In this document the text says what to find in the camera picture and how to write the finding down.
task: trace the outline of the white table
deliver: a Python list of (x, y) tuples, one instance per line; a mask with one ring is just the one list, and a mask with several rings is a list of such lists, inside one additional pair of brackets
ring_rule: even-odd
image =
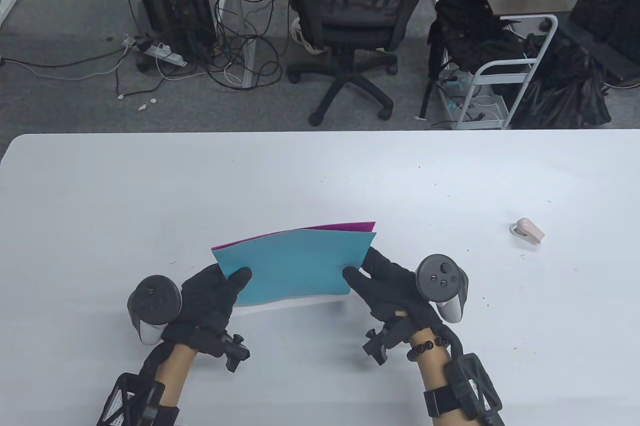
[[(412, 131), (21, 136), (0, 164), (0, 417), (96, 423), (137, 372), (126, 298), (181, 281), (210, 247), (274, 230), (376, 220), (414, 268), (470, 278), (454, 330), (482, 359), (508, 426), (637, 424), (640, 132)], [(540, 247), (508, 232), (530, 217)], [(406, 347), (378, 367), (352, 296), (241, 310), (251, 358), (199, 357), (187, 426), (429, 424)]]

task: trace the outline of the beaded bracelet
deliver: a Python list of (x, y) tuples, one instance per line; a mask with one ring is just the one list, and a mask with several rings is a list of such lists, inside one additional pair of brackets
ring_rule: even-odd
[(423, 344), (418, 344), (418, 346), (411, 348), (409, 352), (406, 354), (406, 359), (410, 362), (416, 362), (418, 360), (418, 356), (422, 355), (425, 351), (430, 349), (434, 349), (434, 346), (442, 346), (446, 348), (449, 346), (449, 342), (441, 337), (436, 337), (435, 344), (433, 341), (427, 341)]

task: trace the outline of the white desk leg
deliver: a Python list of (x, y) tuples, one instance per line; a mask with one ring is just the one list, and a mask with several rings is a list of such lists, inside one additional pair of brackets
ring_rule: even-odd
[[(240, 19), (241, 35), (247, 34), (247, 24), (245, 22), (245, 14), (242, 9), (242, 0), (235, 0), (235, 7), (237, 8), (238, 18)], [(242, 48), (244, 54), (244, 76), (242, 77), (242, 87), (249, 88), (252, 83), (253, 74), (251, 70), (254, 69), (254, 55), (256, 54), (256, 41), (247, 42)]]
[(0, 26), (5, 21), (5, 18), (9, 16), (11, 8), (14, 7), (18, 0), (0, 0)]

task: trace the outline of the black bag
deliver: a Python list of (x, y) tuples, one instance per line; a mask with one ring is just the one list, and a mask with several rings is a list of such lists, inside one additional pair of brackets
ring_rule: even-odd
[[(528, 40), (531, 50), (534, 38)], [(603, 88), (602, 67), (579, 45), (557, 36), (526, 89), (511, 126), (574, 129), (609, 123)], [(507, 104), (513, 104), (518, 90), (519, 86), (510, 88), (504, 95)]]
[[(494, 16), (487, 0), (440, 0), (438, 17), (430, 27), (429, 78), (438, 79), (444, 50), (459, 70), (475, 74), (494, 60), (523, 58), (524, 50), (515, 33), (505, 29), (511, 20)], [(521, 65), (491, 67), (487, 74), (522, 71)]]

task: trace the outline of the desk leg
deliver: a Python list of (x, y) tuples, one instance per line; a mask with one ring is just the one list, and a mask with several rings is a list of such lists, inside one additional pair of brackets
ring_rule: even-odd
[(422, 97), (422, 106), (420, 107), (420, 120), (424, 120), (427, 114), (427, 106), (429, 105), (429, 97), (432, 95), (432, 91), (434, 90), (435, 81), (432, 79), (429, 80), (427, 84), (427, 90), (424, 93), (424, 97)]
[[(237, 8), (238, 18), (240, 19), (239, 33), (241, 35), (247, 34), (247, 24), (245, 22), (245, 14), (242, 9), (242, 0), (235, 0), (235, 7)], [(244, 76), (242, 77), (242, 87), (249, 88), (252, 83), (252, 73), (250, 70), (254, 68), (254, 53), (256, 52), (256, 41), (247, 42), (242, 48), (242, 54), (244, 56)]]

